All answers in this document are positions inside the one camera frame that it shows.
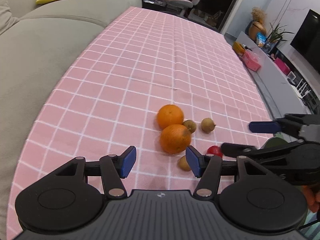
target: logo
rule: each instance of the logo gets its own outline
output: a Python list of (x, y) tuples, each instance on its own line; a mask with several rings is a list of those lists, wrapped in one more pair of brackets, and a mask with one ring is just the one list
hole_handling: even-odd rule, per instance
[(163, 198), (163, 197), (165, 197), (165, 194), (161, 192), (161, 193), (157, 194), (157, 196), (158, 196), (159, 198)]

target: orange object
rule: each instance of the orange object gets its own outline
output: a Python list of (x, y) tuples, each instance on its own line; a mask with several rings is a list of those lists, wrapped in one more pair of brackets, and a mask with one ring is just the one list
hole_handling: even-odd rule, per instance
[(160, 135), (160, 145), (169, 154), (183, 152), (191, 142), (191, 133), (182, 124), (172, 124), (164, 128)]
[(241, 45), (239, 42), (237, 42), (237, 41), (235, 41), (235, 42), (233, 43), (232, 48), (233, 48), (233, 50), (235, 51), (235, 53), (238, 54), (238, 55), (241, 56), (241, 57), (242, 57), (242, 55), (243, 55), (244, 52), (245, 52), (245, 49), (244, 49), (244, 48), (242, 47), (242, 45)]
[(302, 192), (307, 200), (308, 207), (310, 208), (316, 201), (315, 195), (309, 187), (303, 187)]
[(249, 28), (249, 37), (254, 42), (257, 39), (258, 32), (261, 32), (263, 35), (267, 34), (266, 28), (259, 22), (253, 22)]
[(157, 114), (157, 122), (162, 130), (172, 124), (182, 124), (183, 119), (182, 110), (175, 105), (165, 105), (160, 108)]

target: tissue box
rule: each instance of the tissue box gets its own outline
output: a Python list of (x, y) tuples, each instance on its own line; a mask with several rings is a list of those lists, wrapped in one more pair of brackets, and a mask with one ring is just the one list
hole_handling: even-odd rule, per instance
[(250, 68), (253, 71), (257, 71), (259, 68), (261, 68), (258, 56), (249, 49), (246, 49), (246, 51), (244, 52), (242, 60), (247, 68)]

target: doorway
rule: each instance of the doorway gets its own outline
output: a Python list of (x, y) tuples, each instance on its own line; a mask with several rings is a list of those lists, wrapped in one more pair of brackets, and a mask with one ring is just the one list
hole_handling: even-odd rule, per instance
[(225, 24), (237, 0), (201, 0), (188, 18), (218, 32)]

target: potted plant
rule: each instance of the potted plant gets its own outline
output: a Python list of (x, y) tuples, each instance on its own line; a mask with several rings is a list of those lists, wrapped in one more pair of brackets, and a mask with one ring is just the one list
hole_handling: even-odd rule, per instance
[(267, 30), (264, 27), (264, 21), (266, 18), (266, 14), (264, 10), (258, 7), (253, 7), (252, 8), (252, 21), (247, 27), (246, 33), (249, 35), (249, 37), (253, 40), (256, 41), (257, 33), (261, 32), (263, 35), (267, 34)]
[(286, 32), (285, 29), (282, 31), (281, 28), (286, 27), (286, 25), (279, 27), (279, 24), (280, 23), (278, 23), (277, 26), (273, 28), (272, 24), (270, 23), (272, 31), (263, 46), (263, 50), (265, 51), (265, 53), (269, 53), (278, 42), (287, 41), (283, 39), (284, 33), (292, 33)]

